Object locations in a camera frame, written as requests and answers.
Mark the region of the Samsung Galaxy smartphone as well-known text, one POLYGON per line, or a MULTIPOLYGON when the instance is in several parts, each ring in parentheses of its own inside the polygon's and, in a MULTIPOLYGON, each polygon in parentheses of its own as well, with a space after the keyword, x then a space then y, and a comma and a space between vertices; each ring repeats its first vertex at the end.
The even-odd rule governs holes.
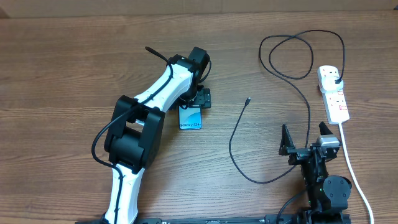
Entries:
POLYGON ((179 108, 179 128, 181 130, 201 129, 201 109, 200 108, 179 108))

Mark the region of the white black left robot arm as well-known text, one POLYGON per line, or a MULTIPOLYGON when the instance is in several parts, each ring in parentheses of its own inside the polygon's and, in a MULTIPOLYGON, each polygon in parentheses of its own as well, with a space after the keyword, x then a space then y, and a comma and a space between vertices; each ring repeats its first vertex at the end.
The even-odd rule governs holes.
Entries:
POLYGON ((211 106, 210 90, 201 85, 211 68, 206 50, 194 47, 188 57, 176 54, 165 62, 164 73, 146 91, 118 99, 103 131, 113 184, 100 223, 136 221, 142 177, 159 151, 166 112, 177 108, 200 111, 211 106))

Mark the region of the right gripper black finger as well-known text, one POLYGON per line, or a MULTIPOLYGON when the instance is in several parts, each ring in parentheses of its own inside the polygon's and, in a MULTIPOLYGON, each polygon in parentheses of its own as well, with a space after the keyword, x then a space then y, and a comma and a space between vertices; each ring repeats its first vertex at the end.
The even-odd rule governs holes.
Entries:
POLYGON ((319 129, 320 129, 320 134, 321 135, 331 135, 333 134, 330 129, 328 128, 328 126, 322 121, 320 122, 320 124, 318 125, 319 129))
POLYGON ((279 146, 279 155, 280 156, 288 156, 292 150, 295 149, 292 137, 289 133, 288 127, 286 124, 282 125, 282 134, 281 141, 279 146))

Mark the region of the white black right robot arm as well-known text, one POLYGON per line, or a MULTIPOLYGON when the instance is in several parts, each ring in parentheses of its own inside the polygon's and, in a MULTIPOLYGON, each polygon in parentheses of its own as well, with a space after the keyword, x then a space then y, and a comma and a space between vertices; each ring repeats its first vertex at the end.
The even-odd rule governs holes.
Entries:
POLYGON ((288 163, 300 166, 308 195, 308 207, 289 216, 286 223, 350 223, 348 208, 352 183, 339 175, 330 175, 326 163, 337 158, 341 141, 327 128, 319 124, 320 135, 309 147, 295 147, 287 126, 282 126, 279 155, 288 156, 288 163))

